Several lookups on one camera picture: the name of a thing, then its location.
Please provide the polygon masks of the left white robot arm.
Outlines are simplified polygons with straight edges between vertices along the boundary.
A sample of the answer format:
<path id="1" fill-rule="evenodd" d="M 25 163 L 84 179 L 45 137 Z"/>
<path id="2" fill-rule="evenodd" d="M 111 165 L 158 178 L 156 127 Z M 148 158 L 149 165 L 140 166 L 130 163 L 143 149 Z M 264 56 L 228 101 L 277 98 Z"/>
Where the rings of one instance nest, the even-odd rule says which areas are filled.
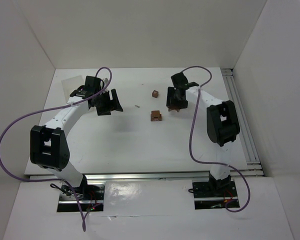
<path id="1" fill-rule="evenodd" d="M 30 131 L 30 161 L 64 180 L 79 195 L 88 190 L 86 176 L 70 162 L 71 153 L 67 136 L 77 121 L 91 108 L 98 116 L 122 112 L 117 91 L 108 90 L 110 80 L 87 76 L 85 83 L 69 95 L 67 107 L 61 109 L 44 125 L 35 125 Z"/>

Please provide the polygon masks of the brown wood block small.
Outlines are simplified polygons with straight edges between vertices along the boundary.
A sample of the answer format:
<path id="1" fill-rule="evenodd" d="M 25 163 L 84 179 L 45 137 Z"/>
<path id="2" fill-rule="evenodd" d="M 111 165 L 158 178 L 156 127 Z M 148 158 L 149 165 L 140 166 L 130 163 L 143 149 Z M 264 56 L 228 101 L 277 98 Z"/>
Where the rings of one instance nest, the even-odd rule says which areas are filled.
<path id="1" fill-rule="evenodd" d="M 159 96 L 159 92 L 156 91 L 156 90 L 154 90 L 154 91 L 152 92 L 151 96 L 152 96 L 153 98 L 157 98 L 157 97 Z"/>

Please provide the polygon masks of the brown wood block notched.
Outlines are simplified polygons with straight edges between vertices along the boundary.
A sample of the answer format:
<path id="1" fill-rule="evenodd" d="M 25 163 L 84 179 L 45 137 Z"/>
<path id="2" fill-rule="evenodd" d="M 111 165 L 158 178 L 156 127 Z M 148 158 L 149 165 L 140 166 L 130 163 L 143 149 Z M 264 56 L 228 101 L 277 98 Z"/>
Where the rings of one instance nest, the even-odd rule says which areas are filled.
<path id="1" fill-rule="evenodd" d="M 160 122 L 162 121 L 162 114 L 159 110 L 152 110 L 150 113 L 151 122 Z"/>

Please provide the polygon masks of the white cardboard box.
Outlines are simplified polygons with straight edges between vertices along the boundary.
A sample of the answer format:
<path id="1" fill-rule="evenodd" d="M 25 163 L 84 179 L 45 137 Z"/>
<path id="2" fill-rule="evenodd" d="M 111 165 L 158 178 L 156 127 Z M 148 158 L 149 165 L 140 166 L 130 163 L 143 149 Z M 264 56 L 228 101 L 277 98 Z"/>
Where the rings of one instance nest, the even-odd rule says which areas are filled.
<path id="1" fill-rule="evenodd" d="M 70 94 L 78 87 L 84 85 L 84 83 L 85 83 L 84 79 L 81 75 L 62 80 L 61 84 L 62 84 L 65 101 L 67 102 L 70 98 Z"/>

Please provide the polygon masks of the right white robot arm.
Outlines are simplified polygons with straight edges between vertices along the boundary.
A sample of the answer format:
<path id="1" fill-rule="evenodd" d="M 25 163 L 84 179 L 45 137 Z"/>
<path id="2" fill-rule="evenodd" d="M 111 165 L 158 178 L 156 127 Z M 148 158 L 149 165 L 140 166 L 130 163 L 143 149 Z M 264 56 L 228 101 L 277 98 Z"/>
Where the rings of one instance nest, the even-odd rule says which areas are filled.
<path id="1" fill-rule="evenodd" d="M 208 187 L 212 194 L 224 191 L 231 182 L 230 155 L 233 142 L 240 133 L 240 124 L 235 104 L 231 100 L 223 101 L 204 91 L 196 82 L 188 82 L 183 72 L 172 75 L 172 87 L 167 89 L 166 106 L 169 111 L 180 111 L 195 104 L 189 136 L 189 154 L 199 164 L 211 165 Z M 206 132 L 214 143 L 215 160 L 197 160 L 192 151 L 192 139 L 198 110 L 205 112 Z"/>

